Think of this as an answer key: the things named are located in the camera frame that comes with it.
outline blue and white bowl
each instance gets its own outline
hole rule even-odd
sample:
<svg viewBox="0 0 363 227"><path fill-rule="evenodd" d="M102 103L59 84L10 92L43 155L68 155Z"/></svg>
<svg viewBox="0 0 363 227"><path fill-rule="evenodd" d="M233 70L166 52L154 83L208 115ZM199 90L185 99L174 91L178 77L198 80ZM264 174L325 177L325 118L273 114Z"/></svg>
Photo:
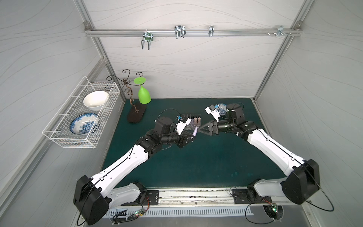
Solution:
<svg viewBox="0 0 363 227"><path fill-rule="evenodd" d="M219 114L220 115L226 115L226 113L227 113L227 105L225 104L225 103L219 103L218 104L219 105L219 107L218 107L218 112L219 112Z"/></svg>
<svg viewBox="0 0 363 227"><path fill-rule="evenodd" d="M99 119L95 113L85 113L76 117L69 126L69 130L77 135L85 135L90 132L92 125L93 129L97 129Z"/></svg>

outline black cable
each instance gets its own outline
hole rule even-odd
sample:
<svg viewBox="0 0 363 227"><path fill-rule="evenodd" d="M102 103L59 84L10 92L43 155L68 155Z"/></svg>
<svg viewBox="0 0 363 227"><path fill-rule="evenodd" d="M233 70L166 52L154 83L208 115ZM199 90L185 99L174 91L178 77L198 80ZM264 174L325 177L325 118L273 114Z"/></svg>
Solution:
<svg viewBox="0 0 363 227"><path fill-rule="evenodd" d="M132 151L134 150L134 146L135 146L135 144L136 144L136 141L135 141L135 143L134 143L134 145L132 146L132 149L131 149L131 152L130 152L130 155L129 156L131 156L131 154L132 154ZM115 168L117 168L119 165L121 165L124 161L126 161L127 160L127 158L125 159L125 160L123 160L120 164L118 164L117 166L115 166L112 170L110 170L110 171L108 171L103 177L101 177L101 178L104 178L105 176L107 176L107 174L109 174L111 171L113 171ZM78 221L79 221L79 218L81 217L81 214L82 214L82 211L83 211L83 208L85 207L85 204L86 204L86 201L87 201L87 199L88 199L88 197L89 197L89 195L91 194L91 192L92 192L92 189L96 186L96 184L101 180L101 178L92 186L92 188L91 188L91 190L88 192L88 194L87 194L87 196L86 196L86 198L85 198L85 202L83 203L83 206L82 206L82 208L81 208L81 211L79 212L79 215L78 215L78 218L77 218L77 226L81 226L81 225L83 225L85 222L86 222L86 220L84 221L84 222L82 222L81 224L78 224Z"/></svg>
<svg viewBox="0 0 363 227"><path fill-rule="evenodd" d="M249 221L250 223L253 223L253 224L270 224L271 222L274 222L274 221L275 221L275 219L272 219L272 221L270 221L270 222L266 222L266 223L257 223L257 222L252 222L252 221L248 220L246 213L247 213L247 209L248 209L248 207L249 207L249 206L251 206L252 204L253 204L253 203L250 203L250 204L246 207L246 211L245 211L245 218L246 218L246 220L247 220L247 221Z"/></svg>
<svg viewBox="0 0 363 227"><path fill-rule="evenodd" d="M171 146L172 146L173 144L171 143L170 144L170 146L168 146L167 148L164 148L164 149L161 149L161 150L166 150L166 149L168 149L168 148L171 148Z"/></svg>
<svg viewBox="0 0 363 227"><path fill-rule="evenodd" d="M312 204L312 203L310 203L309 201L306 201L308 204L310 204L310 205L313 205L314 207L316 207L316 208L319 208L320 210L324 210L324 211L328 211L328 212L333 212L334 211L334 205L333 205L333 203L331 202L331 200L329 199L329 197L325 194L325 192L324 192L324 190L320 187L320 185L318 184L318 182L315 180L315 178L313 177L313 175L308 171L308 170L306 170L307 171L307 173L311 176L311 178L315 181L315 183L318 185L318 187L319 187L319 189L324 193L324 195L325 195L325 197L328 199L328 201L329 201L329 203L330 203L330 205L331 205L331 210L326 210L326 209L324 209L324 208L321 208L321 207L318 207L318 206L316 206L316 205L314 205L314 204Z"/></svg>
<svg viewBox="0 0 363 227"><path fill-rule="evenodd" d="M243 136L243 134L245 134L248 130L251 130L251 129L247 129L246 131L244 131L241 136Z"/></svg>
<svg viewBox="0 0 363 227"><path fill-rule="evenodd" d="M261 132L261 134L266 138L266 140L268 140L268 141L270 141L271 143L273 143L273 144L275 144L275 146L276 147L278 147L278 148L280 148L283 152L285 152L288 156L290 156L291 158L294 158L294 157L292 157L289 153L287 153L284 149L282 149L280 146L278 146L276 143L274 143L273 141L271 141L271 140L269 140L262 132ZM294 160L295 161L297 161L300 165L302 165L302 163L301 162L299 162L298 160L296 160L295 158L294 158ZM330 205L331 205L331 210L326 210L326 209L324 209L324 208L321 208L321 207L318 207L318 206L316 206L316 205L314 205L314 204L312 204L312 203L310 203L309 201L306 201L307 203L309 203L310 205L313 205L314 207L316 207L316 208L319 208L320 210L324 210L324 211L328 211L328 212L333 212L334 211L334 205L333 205L333 203L331 202L331 200L330 200L330 198L326 195L326 193L324 192L324 190L320 187L320 185L318 184L318 182L315 180L315 178L313 177L313 175L310 173L310 171L308 170L308 169L306 169L306 168L304 168L306 171L307 171L307 173L311 176L311 178L314 180L314 182L317 184L317 186L319 187L319 189L324 193L324 195L325 195L325 197L328 199L328 201L329 201L329 203L330 203Z"/></svg>
<svg viewBox="0 0 363 227"><path fill-rule="evenodd" d="M242 109L244 109L244 107L245 107L245 105L243 104L243 103L241 103L241 102L238 102L238 103L240 103L240 104L242 104Z"/></svg>
<svg viewBox="0 0 363 227"><path fill-rule="evenodd" d="M229 192L229 194L230 194L231 196L233 196L233 195L231 194L231 188L233 188L233 187L234 187L235 189L238 189L238 188L236 188L235 186L230 187L230 188L229 188L229 190L228 190L228 192Z"/></svg>
<svg viewBox="0 0 363 227"><path fill-rule="evenodd" d="M78 218L77 218L77 226L81 226L81 225L83 225L85 222L86 222L86 220L84 221L84 222L82 222L81 224L78 224L78 221L79 221L79 218L81 217L81 213L82 213L82 211L83 211L83 208L85 207L85 204L86 204L86 201L87 201L87 199L88 199L88 197L89 197L89 195L91 194L91 192L92 192L92 189L94 188L94 186L100 181L101 179L99 179L93 186L92 186L92 188L91 188L91 190L88 192L88 194L87 194L87 196L86 196L86 198L85 198L85 202L83 203L83 206L82 206L82 209L81 209L81 211L80 211L80 213L79 213L79 215L78 215Z"/></svg>
<svg viewBox="0 0 363 227"><path fill-rule="evenodd" d="M144 207L142 206L142 204L141 203L138 203L140 206L141 206L141 208L142 208L142 211L141 211L141 215L142 214L144 214L145 212L145 210L144 210ZM136 220L136 219L138 219L141 215L137 215L135 218L128 218L127 220L125 220L125 221L117 221L116 219L115 219L115 217L117 217L117 216L119 216L120 215L120 213L118 213L118 214L116 214L115 216L113 216L112 217L112 220L115 222L115 223L124 223L124 222L130 222L130 221L133 221L133 220Z"/></svg>
<svg viewBox="0 0 363 227"><path fill-rule="evenodd" d="M180 112L179 112L179 111L177 111L176 109L169 108L169 109L166 109L166 110L175 110L176 112L178 112L178 113L179 113L179 116L181 116ZM166 111L166 110L163 110L163 111L159 114L159 116L158 116L157 120L159 119L160 115L161 115L164 111Z"/></svg>

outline dark green table surface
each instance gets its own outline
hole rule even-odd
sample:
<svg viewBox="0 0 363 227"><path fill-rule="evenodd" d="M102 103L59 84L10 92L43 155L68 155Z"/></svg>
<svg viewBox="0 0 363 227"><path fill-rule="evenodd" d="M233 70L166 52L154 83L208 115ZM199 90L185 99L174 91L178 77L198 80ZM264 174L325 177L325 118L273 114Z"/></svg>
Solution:
<svg viewBox="0 0 363 227"><path fill-rule="evenodd" d="M123 156L134 142L154 128L161 111L174 108L180 113L201 114L201 123L214 118L205 112L211 104L242 102L246 120L262 127L260 118L249 98L231 99L152 99L147 104L141 122L126 121L131 108L126 102L105 159L103 169ZM174 110L162 116L175 119ZM260 150L232 133L208 136L198 133L194 142L180 149L176 145L159 151L145 163L136 167L117 187L140 181L145 187L227 187L246 186L257 178L285 177L277 165Z"/></svg>

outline white ceramic bowl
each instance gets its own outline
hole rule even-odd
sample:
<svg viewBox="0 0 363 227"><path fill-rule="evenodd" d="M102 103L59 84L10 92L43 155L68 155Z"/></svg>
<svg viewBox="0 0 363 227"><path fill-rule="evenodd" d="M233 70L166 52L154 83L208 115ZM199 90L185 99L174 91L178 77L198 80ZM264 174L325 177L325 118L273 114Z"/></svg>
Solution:
<svg viewBox="0 0 363 227"><path fill-rule="evenodd" d="M95 91L88 94L83 99L83 104L90 110L99 111L101 110L104 103L107 101L109 94L104 91Z"/></svg>

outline blue floral porcelain bowl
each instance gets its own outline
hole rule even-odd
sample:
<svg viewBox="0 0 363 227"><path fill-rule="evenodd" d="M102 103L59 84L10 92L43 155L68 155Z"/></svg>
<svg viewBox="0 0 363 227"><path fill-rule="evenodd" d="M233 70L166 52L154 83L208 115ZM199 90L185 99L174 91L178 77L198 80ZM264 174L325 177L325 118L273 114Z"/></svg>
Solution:
<svg viewBox="0 0 363 227"><path fill-rule="evenodd" d="M85 113L76 117L69 126L69 130L77 135L84 135L90 132L92 125L96 122L94 130L97 129L97 114Z"/></svg>

